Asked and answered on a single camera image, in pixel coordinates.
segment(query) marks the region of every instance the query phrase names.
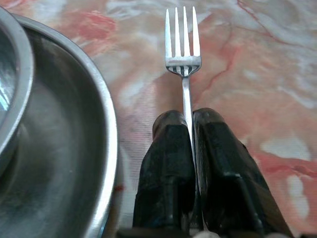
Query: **metal dish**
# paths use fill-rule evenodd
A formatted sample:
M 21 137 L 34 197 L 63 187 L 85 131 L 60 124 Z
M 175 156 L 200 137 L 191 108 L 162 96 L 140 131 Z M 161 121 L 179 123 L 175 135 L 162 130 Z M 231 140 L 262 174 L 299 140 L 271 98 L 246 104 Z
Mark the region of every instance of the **metal dish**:
M 15 135 L 33 81 L 30 42 L 16 19 L 0 7 L 0 175 L 15 148 Z
M 99 237 L 117 160 L 109 91 L 73 42 L 16 18 L 32 44 L 36 75 L 17 151 L 0 180 L 1 237 Z

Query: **bowl rim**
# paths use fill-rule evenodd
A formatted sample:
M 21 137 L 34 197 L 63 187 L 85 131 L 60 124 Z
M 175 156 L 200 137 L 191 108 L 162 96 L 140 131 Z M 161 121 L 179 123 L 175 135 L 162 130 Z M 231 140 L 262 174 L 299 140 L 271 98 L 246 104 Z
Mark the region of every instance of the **bowl rim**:
M 18 22 L 24 27 L 35 32 L 39 32 L 55 44 L 62 47 L 69 52 L 87 71 L 93 80 L 96 89 L 99 93 L 100 102 L 103 106 L 104 118 L 106 121 L 104 130 L 105 140 L 105 155 L 104 155 L 104 167 L 102 185 L 97 194 L 97 201 L 94 208 L 94 213 L 89 221 L 89 224 L 85 230 L 83 237 L 101 237 L 106 221 L 109 216 L 110 201 L 113 192 L 113 186 L 115 181 L 116 166 L 117 166 L 117 153 L 118 153 L 118 133 L 117 123 L 114 111 L 112 98 L 106 82 L 101 75 L 100 71 L 93 63 L 93 61 L 87 56 L 83 50 L 77 46 L 70 39 L 53 30 L 52 28 L 43 25 L 37 21 L 29 19 L 27 17 L 14 15 Z
M 16 84 L 9 109 L 0 121 L 0 175 L 10 161 L 5 150 L 13 140 L 27 108 L 34 76 L 34 56 L 29 39 L 18 21 L 0 7 L 0 30 L 8 37 L 16 59 Z

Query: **fork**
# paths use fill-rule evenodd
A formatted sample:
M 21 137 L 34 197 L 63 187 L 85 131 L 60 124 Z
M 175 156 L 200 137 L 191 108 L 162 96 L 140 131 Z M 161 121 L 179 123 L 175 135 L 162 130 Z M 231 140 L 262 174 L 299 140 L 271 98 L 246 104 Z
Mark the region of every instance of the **fork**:
M 190 54 L 186 7 L 183 7 L 184 12 L 184 55 L 181 55 L 178 12 L 175 8 L 175 54 L 172 56 L 172 46 L 169 26 L 169 12 L 166 10 L 165 17 L 165 66 L 168 71 L 179 75 L 182 78 L 183 86 L 183 113 L 189 131 L 189 137 L 192 147 L 192 155 L 194 165 L 196 165 L 194 128 L 193 128 L 193 111 L 190 95 L 190 80 L 191 74 L 196 72 L 202 66 L 202 58 L 200 55 L 200 44 L 198 35 L 198 25 L 195 7 L 193 7 L 193 55 Z

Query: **metal bowl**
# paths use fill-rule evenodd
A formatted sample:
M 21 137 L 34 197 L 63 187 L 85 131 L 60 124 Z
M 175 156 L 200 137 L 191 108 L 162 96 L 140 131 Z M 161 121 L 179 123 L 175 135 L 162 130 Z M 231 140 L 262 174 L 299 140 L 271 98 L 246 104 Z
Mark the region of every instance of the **metal bowl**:
M 0 7 L 0 175 L 15 147 L 33 80 L 33 54 L 19 23 Z
M 16 18 L 33 47 L 36 75 L 17 151 L 0 178 L 1 237 L 99 237 L 117 161 L 109 91 L 73 42 Z

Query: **marble surface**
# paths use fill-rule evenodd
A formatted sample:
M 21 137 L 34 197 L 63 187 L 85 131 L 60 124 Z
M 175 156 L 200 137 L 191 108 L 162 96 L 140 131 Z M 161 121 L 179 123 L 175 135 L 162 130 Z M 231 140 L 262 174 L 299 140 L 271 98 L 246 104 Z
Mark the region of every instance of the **marble surface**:
M 0 0 L 72 39 L 109 86 L 120 158 L 107 237 L 132 224 L 155 118 L 182 110 L 181 81 L 164 67 L 164 15 L 192 4 Z M 216 109 L 245 143 L 293 233 L 317 233 L 317 1 L 196 0 L 195 7 L 203 66 L 191 79 L 194 108 Z

